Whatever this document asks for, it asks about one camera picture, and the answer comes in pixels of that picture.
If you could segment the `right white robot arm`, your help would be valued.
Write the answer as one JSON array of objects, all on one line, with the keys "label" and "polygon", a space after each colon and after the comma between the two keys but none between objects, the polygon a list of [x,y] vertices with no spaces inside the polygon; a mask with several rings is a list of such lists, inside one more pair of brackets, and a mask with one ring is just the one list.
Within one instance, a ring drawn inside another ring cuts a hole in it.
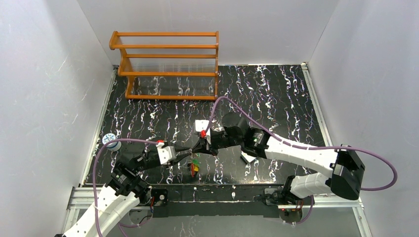
[{"label": "right white robot arm", "polygon": [[210,129],[209,123],[209,120],[194,122],[199,140],[193,153],[215,156],[220,149],[240,146],[242,153],[249,157],[282,160],[315,171],[289,176],[282,187],[266,194],[269,201],[291,203],[319,194],[335,194],[348,200],[360,196],[365,166],[350,147],[322,150],[291,141],[261,127],[251,127],[247,119],[236,113],[222,118],[222,131]]}]

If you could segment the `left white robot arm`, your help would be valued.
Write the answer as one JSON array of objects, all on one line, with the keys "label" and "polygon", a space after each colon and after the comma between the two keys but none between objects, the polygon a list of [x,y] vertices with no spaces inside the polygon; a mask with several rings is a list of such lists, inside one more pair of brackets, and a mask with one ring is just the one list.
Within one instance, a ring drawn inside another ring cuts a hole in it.
[{"label": "left white robot arm", "polygon": [[154,189],[139,175],[145,170],[173,165],[189,157],[191,149],[174,143],[159,142],[158,145],[140,151],[125,147],[117,160],[110,180],[98,191],[93,189],[94,201],[81,218],[63,237],[104,237],[134,207],[165,206],[168,192]]}]

